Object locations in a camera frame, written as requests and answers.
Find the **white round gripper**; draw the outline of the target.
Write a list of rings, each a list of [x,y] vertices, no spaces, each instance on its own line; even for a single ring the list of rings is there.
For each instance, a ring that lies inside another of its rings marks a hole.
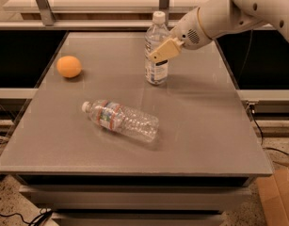
[[[199,11],[199,8],[189,11],[170,30],[172,37],[162,41],[147,40],[147,59],[153,63],[158,63],[178,56],[182,47],[188,50],[197,50],[209,44],[212,40],[201,27]]]

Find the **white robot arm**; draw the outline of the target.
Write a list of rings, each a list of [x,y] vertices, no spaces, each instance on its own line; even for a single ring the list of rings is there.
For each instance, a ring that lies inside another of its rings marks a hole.
[[[289,0],[208,0],[189,11],[149,54],[157,63],[196,50],[226,34],[272,25],[289,43]]]

